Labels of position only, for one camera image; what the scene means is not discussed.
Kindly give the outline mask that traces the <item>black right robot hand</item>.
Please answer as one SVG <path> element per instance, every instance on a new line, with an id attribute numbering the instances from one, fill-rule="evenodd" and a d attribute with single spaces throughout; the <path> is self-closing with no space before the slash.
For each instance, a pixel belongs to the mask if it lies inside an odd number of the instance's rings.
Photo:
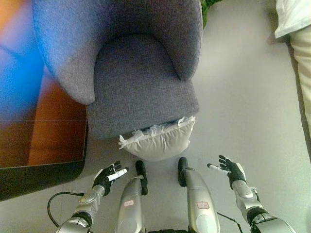
<path id="1" fill-rule="evenodd" d="M 235 163 L 223 155 L 219 156 L 219 163 L 219 166 L 208 163 L 207 167 L 224 173 L 229 178 L 229 185 L 232 190 L 235 181 L 243 181 L 246 183 L 245 171 L 240 163 Z"/>

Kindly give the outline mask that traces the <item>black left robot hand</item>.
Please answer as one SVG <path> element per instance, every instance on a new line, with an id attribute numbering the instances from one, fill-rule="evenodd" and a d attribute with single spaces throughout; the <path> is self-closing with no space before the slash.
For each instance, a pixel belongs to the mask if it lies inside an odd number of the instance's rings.
<path id="1" fill-rule="evenodd" d="M 103 190 L 101 196 L 107 196 L 110 192 L 111 185 L 121 176 L 125 175 L 128 170 L 128 167 L 122 167 L 121 162 L 116 161 L 108 167 L 101 169 L 96 174 L 92 187 L 100 187 Z"/>

